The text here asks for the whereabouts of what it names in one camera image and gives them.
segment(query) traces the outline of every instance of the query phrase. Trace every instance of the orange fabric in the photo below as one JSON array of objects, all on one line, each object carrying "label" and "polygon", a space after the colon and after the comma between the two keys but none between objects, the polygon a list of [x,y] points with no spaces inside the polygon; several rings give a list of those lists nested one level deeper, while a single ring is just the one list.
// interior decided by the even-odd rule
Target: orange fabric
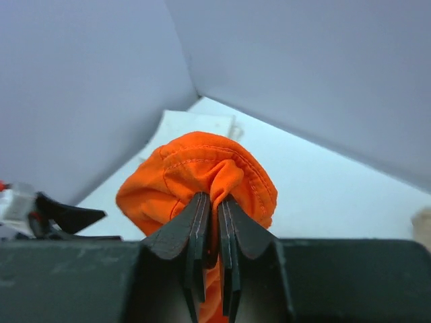
[{"label": "orange fabric", "polygon": [[[217,253],[217,207],[229,194],[263,227],[271,225],[277,191],[262,166],[235,141],[209,133],[189,133],[157,148],[121,186],[117,205],[145,235],[177,216],[196,192],[209,194]],[[200,323],[227,322],[222,316],[219,264],[207,272]]]}]

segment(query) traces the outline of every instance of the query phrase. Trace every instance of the white wall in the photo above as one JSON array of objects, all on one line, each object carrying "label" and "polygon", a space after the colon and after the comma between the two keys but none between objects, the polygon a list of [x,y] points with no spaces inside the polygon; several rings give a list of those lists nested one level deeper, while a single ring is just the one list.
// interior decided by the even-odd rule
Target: white wall
[{"label": "white wall", "polygon": [[200,94],[431,190],[431,1],[166,3]]},{"label": "white wall", "polygon": [[0,4],[0,179],[77,201],[196,99],[161,0]]}]

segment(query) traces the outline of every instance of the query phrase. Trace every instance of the orange cloth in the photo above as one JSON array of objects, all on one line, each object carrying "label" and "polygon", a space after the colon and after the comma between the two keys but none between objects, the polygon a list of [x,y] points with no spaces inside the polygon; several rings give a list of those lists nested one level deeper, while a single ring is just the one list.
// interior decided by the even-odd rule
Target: orange cloth
[{"label": "orange cloth", "polygon": [[[271,225],[277,190],[267,173],[238,143],[209,133],[189,133],[157,148],[121,186],[117,205],[149,236],[177,216],[196,192],[211,199],[212,254],[218,252],[217,207],[229,194],[263,227]],[[221,311],[218,267],[207,272],[200,323],[228,321]]]}]

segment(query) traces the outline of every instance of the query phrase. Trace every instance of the stitched seam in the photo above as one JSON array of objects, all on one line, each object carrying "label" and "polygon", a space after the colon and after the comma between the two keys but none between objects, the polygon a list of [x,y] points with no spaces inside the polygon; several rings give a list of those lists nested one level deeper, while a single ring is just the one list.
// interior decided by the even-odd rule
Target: stitched seam
[{"label": "stitched seam", "polygon": [[[185,164],[189,164],[189,163],[195,163],[195,162],[203,162],[203,163],[211,163],[211,162],[220,162],[220,160],[218,159],[188,159],[185,161],[181,161],[177,164],[174,164],[172,166],[169,166],[168,168],[165,169],[165,171],[167,170],[171,170],[173,168],[177,168],[181,165],[185,165]],[[251,190],[253,191],[253,193],[255,194],[257,201],[259,202],[259,206],[260,209],[262,210],[263,214],[266,215],[267,214],[267,210],[265,208],[265,206],[263,205],[263,202],[261,200],[261,197],[259,196],[259,194],[257,193],[256,187],[251,183],[250,178],[247,177],[248,183],[250,184]]]},{"label": "stitched seam", "polygon": [[172,220],[172,216],[174,215],[174,210],[176,208],[176,206],[178,205],[178,203],[180,203],[180,200],[176,200],[176,203],[174,205],[174,207],[172,208],[172,210],[170,210],[170,214],[169,214],[169,221]]},{"label": "stitched seam", "polygon": [[[271,190],[269,189],[269,186],[268,186],[268,184],[267,184],[267,182],[265,181],[265,179],[262,177],[262,175],[260,174],[260,172],[256,169],[256,167],[254,167],[247,159],[245,159],[243,156],[241,156],[241,154],[239,154],[237,151],[235,151],[235,150],[232,150],[232,149],[230,149],[230,148],[225,148],[225,147],[219,147],[219,146],[210,146],[210,145],[197,145],[197,146],[189,146],[189,147],[184,147],[184,148],[181,148],[181,149],[178,149],[178,150],[176,150],[175,152],[173,152],[173,153],[169,153],[165,158],[167,158],[167,157],[169,157],[169,156],[171,156],[171,155],[174,155],[175,153],[178,153],[178,152],[180,152],[180,151],[184,151],[184,150],[187,150],[187,149],[199,149],[199,148],[210,148],[210,149],[216,149],[216,150],[222,150],[222,151],[227,151],[227,152],[230,152],[230,153],[233,153],[234,155],[236,155],[236,156],[238,156],[242,161],[244,161],[250,168],[252,168],[254,171],[255,171],[255,173],[258,175],[258,177],[260,178],[260,180],[262,181],[262,183],[263,183],[263,186],[267,189],[267,192],[268,192],[268,195],[269,195],[269,198],[271,199],[271,202],[274,204],[274,199],[273,199],[273,196],[272,196],[272,194],[271,194]],[[168,169],[170,169],[170,168],[173,168],[173,167],[176,167],[176,165],[177,164],[174,164],[174,165],[172,165],[172,166],[170,166],[170,167],[168,167]]]},{"label": "stitched seam", "polygon": [[[162,157],[162,150],[161,150],[161,149],[159,149],[159,156],[160,156],[160,159],[161,159],[162,161],[164,161],[164,160],[163,160],[163,157]],[[168,189],[169,193],[170,193],[171,195],[173,195],[172,191],[169,189],[168,182],[166,181],[166,177],[165,177],[166,171],[167,171],[167,169],[164,169],[164,170],[163,170],[163,174],[162,174],[163,182],[164,182],[164,184],[165,184],[166,188]]]}]

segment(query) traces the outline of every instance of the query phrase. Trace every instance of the black plastic part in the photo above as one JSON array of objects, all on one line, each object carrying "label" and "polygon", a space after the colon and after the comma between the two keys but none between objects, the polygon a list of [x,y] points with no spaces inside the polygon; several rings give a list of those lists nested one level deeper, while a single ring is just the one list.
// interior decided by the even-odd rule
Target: black plastic part
[{"label": "black plastic part", "polygon": [[297,322],[431,322],[431,257],[423,246],[401,240],[281,246]]},{"label": "black plastic part", "polygon": [[181,214],[143,240],[136,272],[142,279],[133,287],[126,322],[198,322],[209,206],[207,194],[196,194]]},{"label": "black plastic part", "polygon": [[76,234],[106,216],[101,210],[83,209],[58,203],[42,192],[37,193],[36,210],[45,219],[54,220],[67,234]]},{"label": "black plastic part", "polygon": [[35,217],[32,214],[28,216],[28,225],[32,230],[34,237],[39,240],[122,240],[121,236],[79,236],[77,234],[68,234],[54,227],[54,221],[44,217]]},{"label": "black plastic part", "polygon": [[[229,213],[241,286],[230,322],[431,322],[431,255],[423,246],[277,239],[232,198],[219,207],[219,217]],[[223,298],[231,288],[224,285]]]},{"label": "black plastic part", "polygon": [[[198,322],[209,197],[142,242],[0,244],[0,322]],[[284,240],[219,206],[230,322],[431,322],[431,255],[399,240]]]},{"label": "black plastic part", "polygon": [[197,323],[208,217],[200,193],[142,242],[0,244],[0,322]]},{"label": "black plastic part", "polygon": [[89,240],[0,244],[0,322],[145,322],[124,320],[141,248]]},{"label": "black plastic part", "polygon": [[231,323],[287,322],[288,306],[274,248],[277,238],[253,221],[231,196],[219,206],[218,215],[221,236],[223,223],[230,232],[229,240],[220,241],[221,258],[225,259],[224,254],[233,250],[230,258],[235,268],[233,271],[229,262],[227,266],[224,261],[220,265],[224,272],[224,315],[229,316]]}]

